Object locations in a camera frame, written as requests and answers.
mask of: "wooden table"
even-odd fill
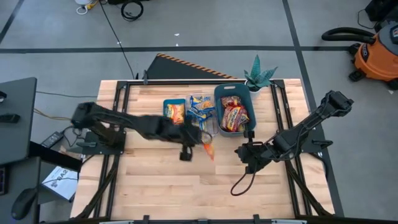
[[[105,80],[99,88],[97,104],[112,108],[116,80]],[[293,122],[297,124],[308,115],[303,88],[299,79],[285,80]],[[191,93],[208,93],[214,85],[156,85],[132,86],[128,113],[134,115],[162,114],[167,98],[185,98]],[[282,97],[278,90],[280,105]],[[257,126],[255,141],[265,141],[275,134],[277,121],[270,88],[264,88],[253,101]],[[282,112],[287,128],[285,114]],[[126,149],[121,156],[113,203],[112,220],[176,219],[251,219],[293,218],[287,175],[283,162],[271,162],[257,173],[251,189],[244,195],[229,194],[232,185],[242,176],[245,165],[233,152],[244,138],[214,138],[215,160],[211,162],[202,147],[194,148],[192,162],[179,161],[181,146],[143,139],[127,129]],[[333,213],[331,197],[322,163],[308,154],[301,155],[307,187],[317,200]],[[81,170],[78,190],[71,217],[78,215],[98,188],[103,156],[95,156]],[[235,189],[248,186],[251,175]],[[304,211],[299,188],[300,211]],[[107,192],[101,214],[104,215]]]

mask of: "snack bag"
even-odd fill
[[[221,104],[226,108],[228,106],[240,106],[242,102],[238,96],[226,96],[221,98]]]
[[[238,126],[238,129],[236,130],[237,132],[244,132],[246,128],[244,127],[244,124],[241,124]]]
[[[214,147],[212,144],[204,144],[206,153],[210,156],[211,161],[214,161]]]
[[[228,106],[224,111],[221,128],[225,131],[236,132],[240,125],[247,122],[249,122],[249,117],[244,106]]]
[[[210,96],[193,97],[190,98],[191,108],[197,113],[207,114],[215,110],[214,104],[210,101]]]
[[[214,147],[211,144],[212,138],[210,135],[202,134],[201,140],[206,153],[210,156],[210,159],[214,161]]]
[[[182,124],[184,123],[184,114],[185,114],[185,105],[167,105],[166,116],[173,120],[173,124]]]
[[[199,127],[202,131],[207,131],[207,125],[205,121],[199,121],[198,119],[193,119],[192,125]]]
[[[193,119],[198,120],[198,121],[206,121],[208,118],[213,116],[211,113],[201,114],[193,108],[189,109],[187,111],[187,114],[193,116]]]

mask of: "concrete floor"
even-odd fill
[[[335,27],[360,28],[356,13],[369,1],[153,0],[143,2],[144,15],[136,22],[124,21],[116,6],[104,8],[123,46],[132,47],[126,55],[132,69],[140,74],[160,52],[153,47],[246,46],[223,51],[172,48],[163,53],[235,77],[244,77],[243,70],[251,68],[258,54],[263,67],[279,67],[274,78],[309,78],[312,89],[307,83],[308,98],[317,103],[331,89],[352,98],[355,104],[348,116],[323,125],[326,138],[335,142],[329,152],[344,215],[398,220],[398,138],[394,136],[398,121],[392,119],[398,93],[390,93],[383,83],[372,80],[350,83],[347,74],[353,66],[346,52],[297,50],[298,45],[349,45],[322,42],[320,36]],[[285,12],[287,6],[292,21]],[[100,6],[84,16],[76,14],[77,7],[72,0],[0,1],[0,82],[37,77],[40,91],[96,95],[101,80],[131,79],[122,53],[101,52],[101,48],[116,49],[119,45]],[[17,12],[15,18],[7,22],[13,11]],[[361,21],[371,25],[365,14]],[[292,39],[292,26],[298,40]],[[99,50],[65,53],[80,48]],[[17,49],[27,53],[15,54]],[[38,94],[35,107],[70,117],[76,104],[87,100]],[[41,142],[66,126],[67,122],[35,114],[32,140]],[[65,220],[70,207],[61,200],[44,204],[40,219]]]

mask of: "orange item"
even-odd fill
[[[173,120],[173,124],[184,123],[185,105],[167,105],[167,117]]]
[[[211,161],[214,161],[214,147],[212,144],[204,144],[207,154],[210,156]]]

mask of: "orange vacuum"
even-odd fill
[[[389,88],[398,90],[398,24],[389,24],[376,35],[366,30],[340,27],[326,31],[322,40],[361,42],[348,47],[356,67],[349,79],[353,82],[364,77],[383,80]]]

